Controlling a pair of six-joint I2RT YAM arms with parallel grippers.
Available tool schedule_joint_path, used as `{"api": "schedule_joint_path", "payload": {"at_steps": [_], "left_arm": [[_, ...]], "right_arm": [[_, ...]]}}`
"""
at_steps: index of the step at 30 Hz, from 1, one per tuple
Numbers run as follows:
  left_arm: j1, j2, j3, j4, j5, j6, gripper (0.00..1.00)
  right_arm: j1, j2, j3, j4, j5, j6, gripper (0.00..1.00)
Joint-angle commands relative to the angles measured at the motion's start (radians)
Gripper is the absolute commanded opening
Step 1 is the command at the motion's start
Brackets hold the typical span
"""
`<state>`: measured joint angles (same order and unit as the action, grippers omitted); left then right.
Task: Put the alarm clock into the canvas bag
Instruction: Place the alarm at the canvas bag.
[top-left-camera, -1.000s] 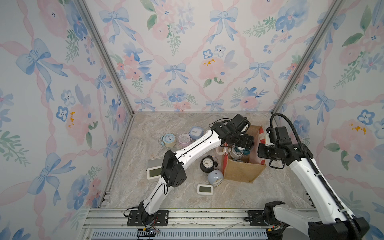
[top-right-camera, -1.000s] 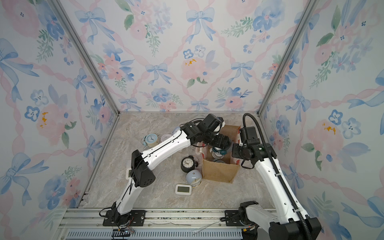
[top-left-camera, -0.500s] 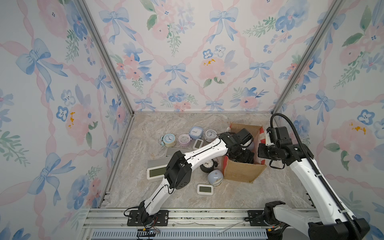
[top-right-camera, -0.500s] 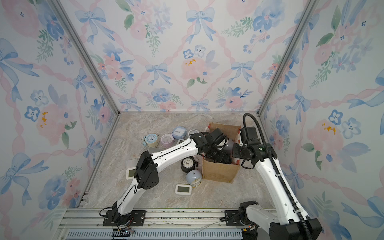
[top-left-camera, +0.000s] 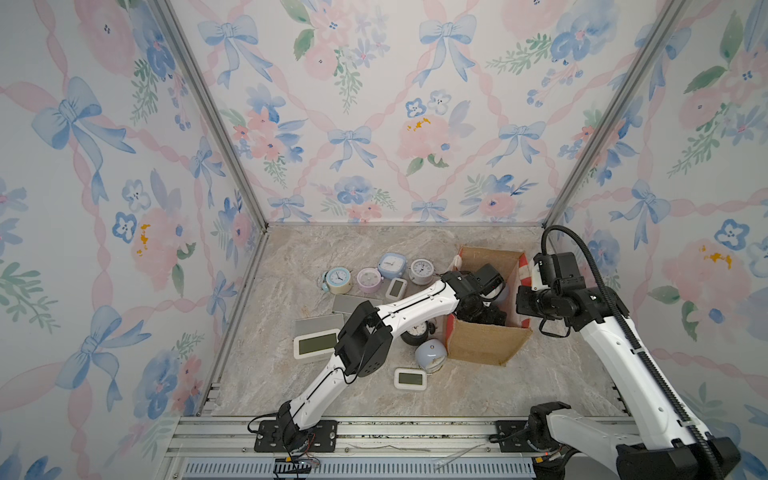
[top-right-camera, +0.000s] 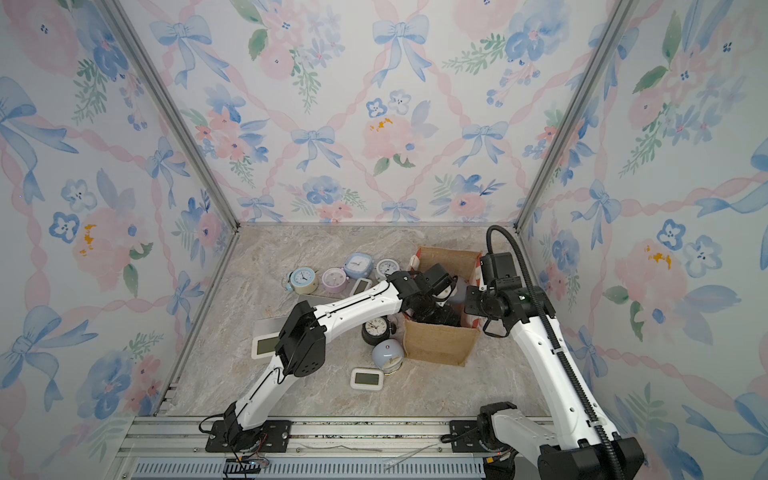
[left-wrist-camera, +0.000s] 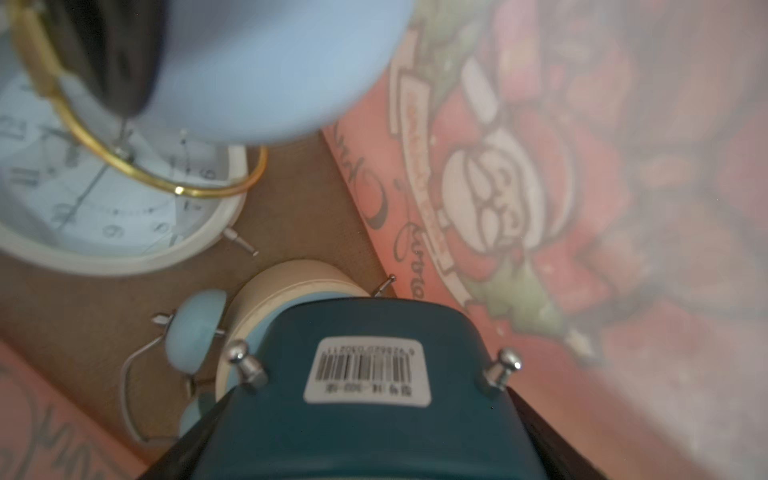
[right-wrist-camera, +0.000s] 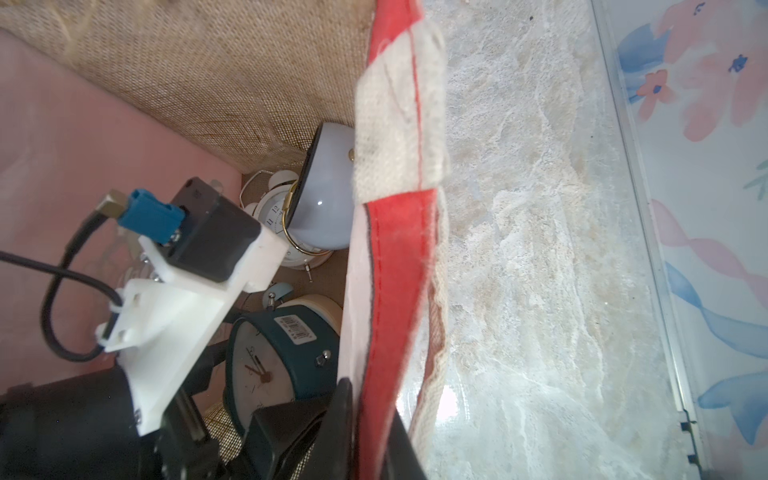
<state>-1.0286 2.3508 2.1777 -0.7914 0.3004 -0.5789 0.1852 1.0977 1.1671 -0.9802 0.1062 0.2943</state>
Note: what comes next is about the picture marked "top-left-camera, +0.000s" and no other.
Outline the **white large digital clock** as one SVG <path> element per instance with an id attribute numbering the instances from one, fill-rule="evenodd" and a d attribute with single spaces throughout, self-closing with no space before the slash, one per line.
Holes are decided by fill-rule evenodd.
<path id="1" fill-rule="evenodd" d="M 299 362 L 315 362 L 332 356 L 340 330 L 337 328 L 295 336 L 293 358 Z"/>

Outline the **black twin-bell alarm clock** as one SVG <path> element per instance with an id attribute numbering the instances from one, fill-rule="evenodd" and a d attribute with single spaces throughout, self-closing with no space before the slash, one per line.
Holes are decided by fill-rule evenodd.
<path id="1" fill-rule="evenodd" d="M 404 331 L 401 334 L 401 339 L 410 346 L 418 347 L 428 341 L 435 332 L 436 325 L 431 321 L 426 321 Z"/>

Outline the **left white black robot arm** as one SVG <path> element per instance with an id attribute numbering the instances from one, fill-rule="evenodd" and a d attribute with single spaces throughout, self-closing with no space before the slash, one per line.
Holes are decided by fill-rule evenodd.
<path id="1" fill-rule="evenodd" d="M 502 275 L 486 264 L 475 273 L 447 272 L 426 289 L 393 303 L 359 304 L 338 334 L 323 370 L 300 395 L 279 407 L 279 444 L 289 453 L 302 449 L 333 401 L 358 378 L 382 367 L 393 341 L 407 330 L 444 315 L 466 321 L 504 320 L 505 314 L 492 302 L 505 288 Z"/>

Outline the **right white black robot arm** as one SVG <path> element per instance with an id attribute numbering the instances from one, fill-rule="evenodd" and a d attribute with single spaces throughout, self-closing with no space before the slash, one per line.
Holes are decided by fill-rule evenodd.
<path id="1" fill-rule="evenodd" d="M 537 254 L 530 285 L 518 289 L 516 309 L 542 321 L 562 320 L 580 333 L 637 427 L 634 434 L 612 432 L 562 402 L 549 402 L 530 411 L 532 446 L 567 446 L 621 479 L 723 479 L 740 463 L 733 440 L 711 433 L 670 385 L 616 293 L 588 287 L 573 254 Z"/>

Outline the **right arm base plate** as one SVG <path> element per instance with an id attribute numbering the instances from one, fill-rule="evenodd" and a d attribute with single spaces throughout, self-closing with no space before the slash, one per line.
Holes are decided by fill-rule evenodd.
<path id="1" fill-rule="evenodd" d="M 533 453 L 534 455 L 565 454 L 574 448 L 556 441 L 546 425 L 522 420 L 498 420 L 496 432 L 488 441 L 497 444 L 504 453 Z"/>

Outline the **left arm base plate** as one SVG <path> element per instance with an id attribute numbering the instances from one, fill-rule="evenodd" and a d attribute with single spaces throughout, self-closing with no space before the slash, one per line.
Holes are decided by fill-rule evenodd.
<path id="1" fill-rule="evenodd" d="M 283 427 L 277 420 L 263 420 L 256 430 L 253 450 L 257 453 L 333 453 L 339 423 L 321 420 L 306 431 Z"/>

